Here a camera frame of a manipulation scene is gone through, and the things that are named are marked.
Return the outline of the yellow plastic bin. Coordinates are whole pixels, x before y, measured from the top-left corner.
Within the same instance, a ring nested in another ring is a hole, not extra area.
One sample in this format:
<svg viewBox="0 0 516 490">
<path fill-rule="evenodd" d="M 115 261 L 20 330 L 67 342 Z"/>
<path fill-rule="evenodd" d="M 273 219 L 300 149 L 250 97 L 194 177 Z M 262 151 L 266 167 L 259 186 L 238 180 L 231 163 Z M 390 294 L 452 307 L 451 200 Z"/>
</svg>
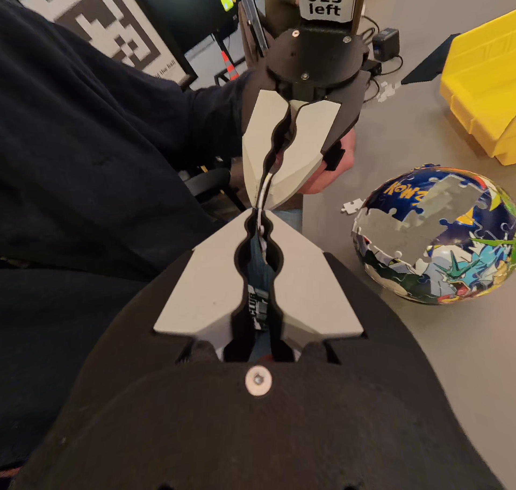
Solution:
<svg viewBox="0 0 516 490">
<path fill-rule="evenodd" d="M 453 39 L 440 94 L 490 158 L 515 164 L 515 10 Z"/>
</svg>

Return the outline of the framed black-and-white code sign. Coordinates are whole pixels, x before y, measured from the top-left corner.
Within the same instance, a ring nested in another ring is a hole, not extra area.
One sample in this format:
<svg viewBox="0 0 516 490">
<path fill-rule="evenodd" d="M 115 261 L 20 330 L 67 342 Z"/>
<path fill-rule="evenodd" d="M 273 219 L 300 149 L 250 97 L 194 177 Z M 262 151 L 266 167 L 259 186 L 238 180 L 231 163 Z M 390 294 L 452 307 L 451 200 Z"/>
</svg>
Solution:
<svg viewBox="0 0 516 490">
<path fill-rule="evenodd" d="M 104 55 L 183 89 L 197 74 L 146 0 L 18 0 Z"/>
</svg>

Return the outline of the black power adapter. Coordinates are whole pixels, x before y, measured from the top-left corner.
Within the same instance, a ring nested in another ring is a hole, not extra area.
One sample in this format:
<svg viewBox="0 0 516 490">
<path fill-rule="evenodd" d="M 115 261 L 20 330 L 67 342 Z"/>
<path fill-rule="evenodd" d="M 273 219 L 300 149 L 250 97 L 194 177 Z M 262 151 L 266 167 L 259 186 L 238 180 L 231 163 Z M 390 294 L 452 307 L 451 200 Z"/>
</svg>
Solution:
<svg viewBox="0 0 516 490">
<path fill-rule="evenodd" d="M 387 62 L 395 59 L 400 54 L 400 37 L 397 28 L 387 27 L 373 36 L 372 51 L 375 60 Z"/>
</svg>

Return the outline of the dark triangular mat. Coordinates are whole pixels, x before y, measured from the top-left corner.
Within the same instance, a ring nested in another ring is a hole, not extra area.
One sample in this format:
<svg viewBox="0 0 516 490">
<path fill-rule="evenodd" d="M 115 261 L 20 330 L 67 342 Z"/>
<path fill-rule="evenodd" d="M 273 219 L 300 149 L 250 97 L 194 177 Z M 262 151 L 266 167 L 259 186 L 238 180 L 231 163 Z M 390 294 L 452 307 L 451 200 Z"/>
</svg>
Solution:
<svg viewBox="0 0 516 490">
<path fill-rule="evenodd" d="M 442 74 L 453 40 L 460 34 L 450 35 L 433 52 L 431 52 L 416 68 L 401 80 L 401 85 L 434 80 Z"/>
</svg>

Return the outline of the person's left forearm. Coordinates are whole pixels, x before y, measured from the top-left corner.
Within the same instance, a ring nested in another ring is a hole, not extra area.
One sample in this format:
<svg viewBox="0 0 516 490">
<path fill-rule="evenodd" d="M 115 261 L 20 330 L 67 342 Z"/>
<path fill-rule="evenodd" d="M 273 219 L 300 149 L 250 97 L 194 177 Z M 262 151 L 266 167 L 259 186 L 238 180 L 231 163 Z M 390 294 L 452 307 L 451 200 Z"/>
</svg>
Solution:
<svg viewBox="0 0 516 490">
<path fill-rule="evenodd" d="M 1 0 L 1 267 L 152 280 L 215 233 L 178 173 L 242 155 L 252 77 L 184 92 Z"/>
</svg>

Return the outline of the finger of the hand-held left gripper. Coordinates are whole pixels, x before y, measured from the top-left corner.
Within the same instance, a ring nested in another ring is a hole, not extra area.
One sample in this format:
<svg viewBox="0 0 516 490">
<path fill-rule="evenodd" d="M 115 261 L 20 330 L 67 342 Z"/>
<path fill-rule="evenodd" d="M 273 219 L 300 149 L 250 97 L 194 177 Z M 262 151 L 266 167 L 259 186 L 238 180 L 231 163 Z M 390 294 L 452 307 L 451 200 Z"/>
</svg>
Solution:
<svg viewBox="0 0 516 490">
<path fill-rule="evenodd" d="M 295 135 L 282 152 L 282 162 L 269 185 L 265 209 L 273 210 L 294 195 L 319 168 L 321 150 L 341 104 L 322 100 L 301 106 Z"/>
<path fill-rule="evenodd" d="M 290 104 L 279 93 L 261 89 L 242 137 L 243 174 L 253 208 L 291 125 Z"/>
</svg>

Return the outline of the thin puzzle piece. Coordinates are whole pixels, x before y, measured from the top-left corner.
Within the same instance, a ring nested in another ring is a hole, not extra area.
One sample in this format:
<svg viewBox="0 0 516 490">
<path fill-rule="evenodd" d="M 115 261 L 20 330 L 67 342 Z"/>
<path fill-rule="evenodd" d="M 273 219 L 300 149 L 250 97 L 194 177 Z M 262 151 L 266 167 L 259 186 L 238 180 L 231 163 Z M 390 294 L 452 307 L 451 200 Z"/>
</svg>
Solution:
<svg viewBox="0 0 516 490">
<path fill-rule="evenodd" d="M 275 175 L 275 167 L 271 167 L 270 170 L 265 175 L 265 178 L 260 186 L 260 192 L 257 198 L 257 207 L 256 207 L 256 236 L 259 242 L 261 256 L 263 261 L 267 264 L 266 255 L 267 255 L 267 238 L 265 232 L 264 225 L 264 209 L 265 203 L 268 196 L 269 187 L 272 181 L 272 178 Z"/>
</svg>

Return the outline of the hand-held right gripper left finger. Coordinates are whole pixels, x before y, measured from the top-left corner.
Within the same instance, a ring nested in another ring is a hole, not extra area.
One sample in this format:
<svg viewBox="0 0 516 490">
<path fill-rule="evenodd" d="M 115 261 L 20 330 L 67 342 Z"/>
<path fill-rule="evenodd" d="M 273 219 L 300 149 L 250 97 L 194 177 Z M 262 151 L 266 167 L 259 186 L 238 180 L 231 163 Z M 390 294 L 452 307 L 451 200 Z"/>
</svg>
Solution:
<svg viewBox="0 0 516 490">
<path fill-rule="evenodd" d="M 209 342 L 226 361 L 246 361 L 255 345 L 249 263 L 256 211 L 248 209 L 192 251 L 155 325 L 158 334 Z"/>
</svg>

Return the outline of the orange striped cone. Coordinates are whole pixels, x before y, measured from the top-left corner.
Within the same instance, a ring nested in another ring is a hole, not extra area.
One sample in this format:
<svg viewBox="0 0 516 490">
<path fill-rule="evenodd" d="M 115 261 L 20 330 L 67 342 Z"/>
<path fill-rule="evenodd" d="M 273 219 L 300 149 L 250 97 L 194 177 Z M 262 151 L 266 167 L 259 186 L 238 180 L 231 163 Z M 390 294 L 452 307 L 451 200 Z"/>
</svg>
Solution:
<svg viewBox="0 0 516 490">
<path fill-rule="evenodd" d="M 226 82 L 235 80 L 239 77 L 239 74 L 233 64 L 231 58 L 226 54 L 225 51 L 221 51 L 221 55 L 223 57 L 224 65 L 225 65 L 225 73 L 223 74 L 223 78 Z"/>
</svg>

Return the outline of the person's left hand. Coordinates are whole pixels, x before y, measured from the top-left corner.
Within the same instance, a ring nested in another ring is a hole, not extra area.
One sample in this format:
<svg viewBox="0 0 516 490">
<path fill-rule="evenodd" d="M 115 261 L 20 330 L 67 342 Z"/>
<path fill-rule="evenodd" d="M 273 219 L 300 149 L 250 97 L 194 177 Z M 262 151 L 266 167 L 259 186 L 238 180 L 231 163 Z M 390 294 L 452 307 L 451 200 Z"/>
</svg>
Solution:
<svg viewBox="0 0 516 490">
<path fill-rule="evenodd" d="M 356 148 L 356 130 L 352 128 L 340 141 L 341 150 L 344 152 L 338 166 L 334 171 L 327 169 L 324 161 L 309 179 L 300 187 L 297 194 L 311 195 L 323 192 L 343 173 L 350 170 L 354 164 L 354 153 Z"/>
</svg>

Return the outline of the black monitor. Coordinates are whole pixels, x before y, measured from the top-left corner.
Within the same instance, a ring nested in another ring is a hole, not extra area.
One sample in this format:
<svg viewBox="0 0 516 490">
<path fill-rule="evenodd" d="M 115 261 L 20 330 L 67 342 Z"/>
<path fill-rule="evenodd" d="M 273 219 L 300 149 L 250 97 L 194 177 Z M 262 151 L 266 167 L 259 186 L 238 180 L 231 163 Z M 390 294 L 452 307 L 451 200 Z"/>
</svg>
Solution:
<svg viewBox="0 0 516 490">
<path fill-rule="evenodd" d="M 224 41 L 239 24 L 238 5 L 225 12 L 220 0 L 147 0 L 183 53 L 212 35 Z"/>
</svg>

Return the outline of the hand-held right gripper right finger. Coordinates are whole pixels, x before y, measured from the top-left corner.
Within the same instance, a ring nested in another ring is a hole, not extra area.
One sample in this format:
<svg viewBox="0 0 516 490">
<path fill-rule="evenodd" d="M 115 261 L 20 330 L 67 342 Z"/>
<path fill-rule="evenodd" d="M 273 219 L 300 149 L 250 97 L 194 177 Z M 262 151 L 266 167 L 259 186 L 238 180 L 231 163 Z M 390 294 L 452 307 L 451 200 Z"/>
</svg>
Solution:
<svg viewBox="0 0 516 490">
<path fill-rule="evenodd" d="M 292 363 L 310 343 L 362 336 L 364 328 L 324 252 L 273 211 L 263 212 L 260 231 L 273 359 Z"/>
</svg>

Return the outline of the colourful puzzle ball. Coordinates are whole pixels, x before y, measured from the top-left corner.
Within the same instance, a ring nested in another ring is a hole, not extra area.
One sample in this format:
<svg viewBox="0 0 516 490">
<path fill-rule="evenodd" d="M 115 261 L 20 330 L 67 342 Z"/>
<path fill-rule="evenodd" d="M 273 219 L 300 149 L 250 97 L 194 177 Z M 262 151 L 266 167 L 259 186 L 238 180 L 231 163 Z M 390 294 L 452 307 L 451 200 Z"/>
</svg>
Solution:
<svg viewBox="0 0 516 490">
<path fill-rule="evenodd" d="M 515 202 L 485 176 L 425 164 L 359 202 L 358 258 L 402 298 L 452 304 L 493 291 L 515 271 Z"/>
</svg>

